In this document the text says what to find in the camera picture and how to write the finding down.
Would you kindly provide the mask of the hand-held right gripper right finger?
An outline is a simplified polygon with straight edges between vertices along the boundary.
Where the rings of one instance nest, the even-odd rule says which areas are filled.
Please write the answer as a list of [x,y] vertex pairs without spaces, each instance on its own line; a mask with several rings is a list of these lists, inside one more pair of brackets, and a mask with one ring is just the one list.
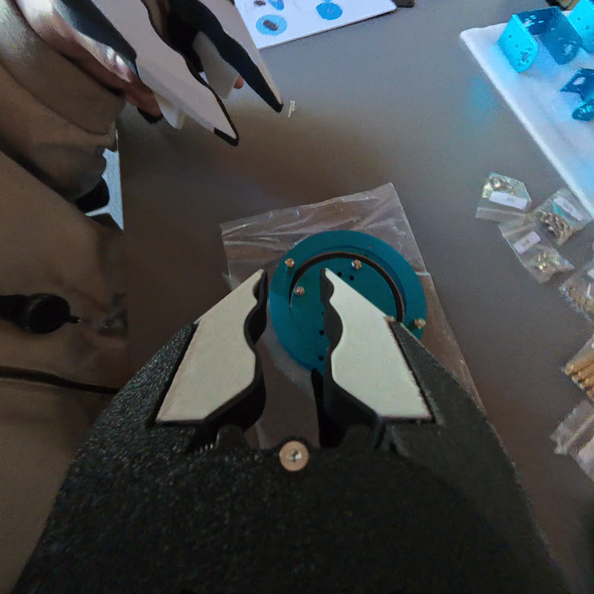
[[424,386],[393,329],[402,325],[328,268],[320,270],[320,295],[329,341],[316,401],[320,447],[340,447],[360,428],[363,443],[379,448],[392,422],[433,423]]

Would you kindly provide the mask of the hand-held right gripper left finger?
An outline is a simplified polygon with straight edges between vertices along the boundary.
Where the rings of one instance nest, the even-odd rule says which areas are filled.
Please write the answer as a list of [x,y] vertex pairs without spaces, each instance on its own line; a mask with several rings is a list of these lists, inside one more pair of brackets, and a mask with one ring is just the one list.
[[265,385],[256,344],[268,295],[268,275],[257,270],[197,319],[156,424],[249,429],[260,419]]

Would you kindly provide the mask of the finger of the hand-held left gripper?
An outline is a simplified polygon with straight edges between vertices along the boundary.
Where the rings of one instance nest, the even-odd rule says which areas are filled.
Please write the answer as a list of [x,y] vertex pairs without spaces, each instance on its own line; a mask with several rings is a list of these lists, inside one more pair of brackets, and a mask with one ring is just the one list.
[[229,145],[239,143],[222,99],[201,74],[192,73],[185,57],[159,36],[142,1],[93,1],[93,5],[134,51],[138,77],[153,92],[171,127],[182,128],[189,117]]
[[279,113],[283,100],[233,1],[167,1],[166,39],[192,75],[227,99],[240,78]]

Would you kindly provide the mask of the blue round turntable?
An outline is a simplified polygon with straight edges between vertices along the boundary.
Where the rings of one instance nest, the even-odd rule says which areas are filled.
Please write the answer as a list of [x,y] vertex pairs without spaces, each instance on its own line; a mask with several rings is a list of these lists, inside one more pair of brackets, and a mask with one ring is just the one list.
[[[286,258],[295,260],[293,270]],[[362,262],[353,270],[353,259]],[[416,318],[427,321],[427,303],[420,278],[411,264],[388,243],[351,230],[314,234],[298,242],[276,267],[270,285],[269,306],[273,328],[286,352],[302,367],[323,373],[330,342],[324,330],[325,307],[321,298],[321,271],[329,269],[347,285],[401,322],[421,339],[424,329]],[[295,296],[295,286],[305,288]]]

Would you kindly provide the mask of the white instruction sheet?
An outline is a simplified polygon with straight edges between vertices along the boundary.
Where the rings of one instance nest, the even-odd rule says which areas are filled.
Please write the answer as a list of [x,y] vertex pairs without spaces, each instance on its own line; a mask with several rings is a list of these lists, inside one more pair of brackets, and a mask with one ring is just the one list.
[[393,1],[235,1],[256,47],[311,37],[396,11]]

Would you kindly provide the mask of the clear plastic bag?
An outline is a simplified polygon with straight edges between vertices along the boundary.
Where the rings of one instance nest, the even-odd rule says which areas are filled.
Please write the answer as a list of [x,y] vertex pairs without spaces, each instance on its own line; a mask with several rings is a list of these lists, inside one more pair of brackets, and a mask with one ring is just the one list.
[[[289,249],[320,232],[364,232],[397,249],[416,271],[425,292],[428,319],[421,342],[482,405],[392,184],[237,219],[223,223],[221,230],[228,268],[223,277],[230,290],[259,269],[267,271],[271,280],[281,257]],[[318,424],[310,372],[281,346],[270,318],[256,348],[263,364],[266,403],[259,421],[246,432],[249,445],[269,449],[291,436],[303,437],[317,445]]]

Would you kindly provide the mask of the row of small hardware bags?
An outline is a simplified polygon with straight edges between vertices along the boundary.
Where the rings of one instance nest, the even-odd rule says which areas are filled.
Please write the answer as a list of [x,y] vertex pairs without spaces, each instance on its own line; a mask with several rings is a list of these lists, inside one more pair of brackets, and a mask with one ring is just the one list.
[[[593,322],[593,259],[580,269],[560,248],[592,222],[593,216],[566,188],[534,205],[523,182],[490,174],[476,209],[477,219],[498,224],[518,261],[538,283],[568,274],[560,293],[575,311]],[[585,396],[553,432],[558,454],[571,457],[593,480],[593,339],[562,369]]]

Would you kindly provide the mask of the white foam board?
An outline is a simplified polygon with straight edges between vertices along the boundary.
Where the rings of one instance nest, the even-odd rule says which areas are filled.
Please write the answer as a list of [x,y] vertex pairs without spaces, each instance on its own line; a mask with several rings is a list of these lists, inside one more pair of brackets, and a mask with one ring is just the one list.
[[566,186],[593,214],[593,122],[572,118],[580,103],[561,92],[579,68],[593,68],[593,55],[579,49],[575,59],[557,65],[539,44],[534,65],[513,70],[498,45],[505,23],[470,28],[459,35],[464,46],[510,110],[557,170]]

